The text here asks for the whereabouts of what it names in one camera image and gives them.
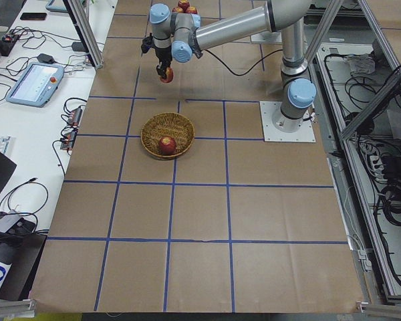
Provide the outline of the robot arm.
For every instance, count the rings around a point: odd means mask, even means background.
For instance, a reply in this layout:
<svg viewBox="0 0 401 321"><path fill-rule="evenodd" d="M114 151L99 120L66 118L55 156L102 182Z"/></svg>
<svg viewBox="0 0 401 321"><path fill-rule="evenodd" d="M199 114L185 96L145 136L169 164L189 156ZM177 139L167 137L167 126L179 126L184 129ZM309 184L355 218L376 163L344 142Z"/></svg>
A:
<svg viewBox="0 0 401 321"><path fill-rule="evenodd" d="M142 40L141 51L154 51L158 60L156 73L162 82L169 83L173 79L173 61L187 63L213 48L245 38L260 45L260 36L278 34L281 76L288 84L304 76L308 69L303 20L310 7L311 1L266 1L259 7L204 25L197 8L188 1L180 1L173 9L155 3L149 12L151 32Z"/></svg>

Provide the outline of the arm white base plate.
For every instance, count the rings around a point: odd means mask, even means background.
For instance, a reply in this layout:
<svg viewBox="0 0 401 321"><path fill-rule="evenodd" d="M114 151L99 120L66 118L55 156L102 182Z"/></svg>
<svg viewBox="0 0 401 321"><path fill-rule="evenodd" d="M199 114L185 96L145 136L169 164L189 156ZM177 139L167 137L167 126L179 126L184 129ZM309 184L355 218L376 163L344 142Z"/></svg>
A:
<svg viewBox="0 0 401 321"><path fill-rule="evenodd" d="M300 119L292 120L281 112L281 102L260 101L259 106L265 142L316 142L308 111Z"/></svg>
<svg viewBox="0 0 401 321"><path fill-rule="evenodd" d="M281 32L262 31L250 36L251 43L282 44Z"/></svg>

